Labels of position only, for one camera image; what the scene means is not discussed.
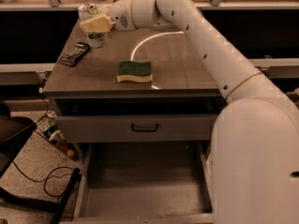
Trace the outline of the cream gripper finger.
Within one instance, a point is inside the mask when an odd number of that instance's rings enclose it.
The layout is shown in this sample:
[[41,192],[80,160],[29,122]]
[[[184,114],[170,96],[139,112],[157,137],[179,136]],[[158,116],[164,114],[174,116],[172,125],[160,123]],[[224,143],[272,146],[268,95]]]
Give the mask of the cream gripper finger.
[[97,11],[99,15],[109,15],[112,5],[111,4],[104,4],[98,5]]
[[85,33],[108,33],[114,25],[111,17],[105,14],[79,20],[79,26]]

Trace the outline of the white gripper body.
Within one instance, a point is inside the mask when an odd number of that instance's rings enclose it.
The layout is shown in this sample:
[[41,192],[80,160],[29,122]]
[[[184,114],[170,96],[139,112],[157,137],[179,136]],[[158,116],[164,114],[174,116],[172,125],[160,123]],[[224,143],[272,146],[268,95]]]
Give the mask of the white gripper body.
[[110,9],[110,16],[115,22],[115,28],[120,31],[133,31],[132,5],[134,0],[119,0]]

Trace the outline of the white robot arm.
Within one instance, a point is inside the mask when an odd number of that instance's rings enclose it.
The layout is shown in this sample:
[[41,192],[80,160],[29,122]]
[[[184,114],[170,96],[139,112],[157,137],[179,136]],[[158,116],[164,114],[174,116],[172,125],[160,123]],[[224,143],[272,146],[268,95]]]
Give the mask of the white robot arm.
[[227,105],[211,135],[214,224],[299,224],[299,110],[195,6],[193,0],[119,0],[83,21],[113,28],[179,29]]

